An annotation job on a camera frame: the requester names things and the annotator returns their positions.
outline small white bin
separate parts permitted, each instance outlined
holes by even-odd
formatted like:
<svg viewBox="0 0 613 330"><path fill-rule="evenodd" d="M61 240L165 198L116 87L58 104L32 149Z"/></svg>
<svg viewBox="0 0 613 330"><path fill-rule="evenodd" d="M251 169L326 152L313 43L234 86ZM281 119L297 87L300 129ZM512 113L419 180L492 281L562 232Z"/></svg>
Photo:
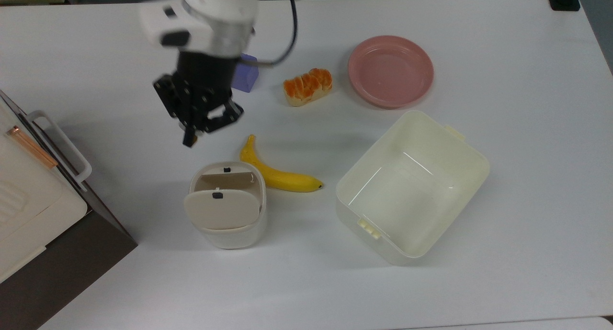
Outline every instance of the small white bin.
<svg viewBox="0 0 613 330"><path fill-rule="evenodd" d="M450 127L405 113L337 185L337 215L386 261L423 256L488 177L490 165Z"/></svg>
<svg viewBox="0 0 613 330"><path fill-rule="evenodd" d="M251 246L266 228L264 178L245 162L219 162L199 170L183 205L193 225L221 249Z"/></svg>

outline purple block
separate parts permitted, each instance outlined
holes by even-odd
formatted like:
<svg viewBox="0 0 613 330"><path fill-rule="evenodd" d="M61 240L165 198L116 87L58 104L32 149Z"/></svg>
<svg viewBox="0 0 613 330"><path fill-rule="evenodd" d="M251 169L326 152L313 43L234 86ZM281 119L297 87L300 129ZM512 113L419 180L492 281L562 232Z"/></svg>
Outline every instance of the purple block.
<svg viewBox="0 0 613 330"><path fill-rule="evenodd" d="M250 55L246 55L244 53L241 54L241 57L248 61L258 60L257 58ZM245 64L239 63L236 67L236 72L234 72L234 77L232 79L232 88L248 93L251 91L253 84L256 83L258 75L258 67L245 66Z"/></svg>

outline white table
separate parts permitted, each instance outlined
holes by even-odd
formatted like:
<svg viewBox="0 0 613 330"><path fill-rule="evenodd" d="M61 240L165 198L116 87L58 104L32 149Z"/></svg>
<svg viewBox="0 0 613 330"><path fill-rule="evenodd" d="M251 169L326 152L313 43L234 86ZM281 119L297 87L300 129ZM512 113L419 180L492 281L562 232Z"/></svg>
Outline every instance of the white table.
<svg viewBox="0 0 613 330"><path fill-rule="evenodd" d="M443 326L427 330L611 330L609 321L600 317L578 319L551 319L537 321L516 321L477 325Z"/></svg>
<svg viewBox="0 0 613 330"><path fill-rule="evenodd" d="M175 52L147 45L135 5L0 8L0 88L44 109L90 159L91 185L140 246L46 329L393 329L613 313L613 78L585 13L547 0L304 0L296 51L261 70L244 117L182 147L151 86ZM289 40L287 2L263 2L248 51ZM435 66L414 106L490 160L481 190L415 265L394 267L336 218L335 184L407 109L351 90L348 56L407 37ZM281 83L328 68L335 92L301 108ZM205 164L258 136L271 166L310 173L309 194L269 190L251 249L216 249L182 209Z"/></svg>

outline plate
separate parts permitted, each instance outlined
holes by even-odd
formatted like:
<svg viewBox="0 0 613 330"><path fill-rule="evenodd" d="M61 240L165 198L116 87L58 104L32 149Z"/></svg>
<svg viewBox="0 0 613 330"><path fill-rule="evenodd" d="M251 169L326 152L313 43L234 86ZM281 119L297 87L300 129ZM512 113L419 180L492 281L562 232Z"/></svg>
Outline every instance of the plate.
<svg viewBox="0 0 613 330"><path fill-rule="evenodd" d="M351 53L349 77L366 101L397 109L420 99L434 81L427 53L411 40L381 35L361 42Z"/></svg>

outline banana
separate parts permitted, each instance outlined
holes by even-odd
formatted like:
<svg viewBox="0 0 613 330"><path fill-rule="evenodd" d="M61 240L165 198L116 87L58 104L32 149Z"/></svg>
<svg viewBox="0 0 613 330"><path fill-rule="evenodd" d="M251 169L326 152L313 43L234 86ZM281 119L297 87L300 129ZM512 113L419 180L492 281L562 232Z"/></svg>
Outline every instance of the banana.
<svg viewBox="0 0 613 330"><path fill-rule="evenodd" d="M240 160L255 166L262 173L266 186L295 193L309 193L324 186L322 182L310 175L279 171L266 166L256 155L255 141L256 137L249 135L247 143L240 151Z"/></svg>

